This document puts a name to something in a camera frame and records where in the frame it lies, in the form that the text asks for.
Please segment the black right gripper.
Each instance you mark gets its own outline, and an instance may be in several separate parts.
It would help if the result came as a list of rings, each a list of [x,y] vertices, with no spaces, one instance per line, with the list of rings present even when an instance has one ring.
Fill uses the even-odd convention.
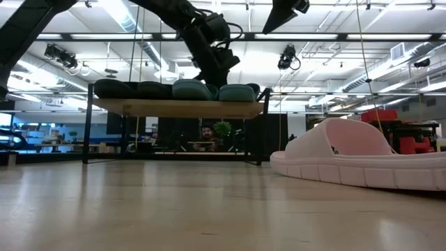
[[[309,0],[273,0],[272,10],[262,30],[263,34],[269,34],[283,24],[289,22],[300,13],[307,13],[310,7]]]

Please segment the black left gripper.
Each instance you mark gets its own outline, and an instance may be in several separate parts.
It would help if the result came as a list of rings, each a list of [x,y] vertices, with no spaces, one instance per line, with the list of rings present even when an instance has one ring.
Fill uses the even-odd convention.
[[[211,46],[215,41],[227,39],[227,26],[190,26],[181,31],[181,38],[192,54],[192,58],[205,75],[205,83],[220,88],[227,85],[227,70]]]

